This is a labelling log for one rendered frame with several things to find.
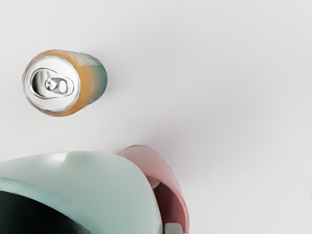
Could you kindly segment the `orange and teal drink can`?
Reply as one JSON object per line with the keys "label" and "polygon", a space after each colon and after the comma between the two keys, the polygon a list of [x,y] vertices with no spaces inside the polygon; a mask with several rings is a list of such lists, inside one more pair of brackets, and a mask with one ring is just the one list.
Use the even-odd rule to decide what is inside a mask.
{"label": "orange and teal drink can", "polygon": [[106,70],[97,58],[79,52],[47,50],[28,63],[22,87],[37,110],[65,117],[98,100],[107,81]]}

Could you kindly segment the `pink cup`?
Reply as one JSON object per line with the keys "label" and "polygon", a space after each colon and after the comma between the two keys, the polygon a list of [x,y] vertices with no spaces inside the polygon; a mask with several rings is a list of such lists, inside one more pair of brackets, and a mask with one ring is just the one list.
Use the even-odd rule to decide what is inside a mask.
{"label": "pink cup", "polygon": [[188,208],[167,160],[156,150],[143,145],[127,147],[118,155],[139,167],[149,181],[160,211],[163,234],[190,234]]}

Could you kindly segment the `pale teal cup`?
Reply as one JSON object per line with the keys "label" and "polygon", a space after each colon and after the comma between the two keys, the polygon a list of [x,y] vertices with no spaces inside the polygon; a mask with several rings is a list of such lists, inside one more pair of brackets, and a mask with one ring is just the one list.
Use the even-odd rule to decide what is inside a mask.
{"label": "pale teal cup", "polygon": [[0,162],[0,234],[163,234],[163,224],[135,164],[74,151]]}

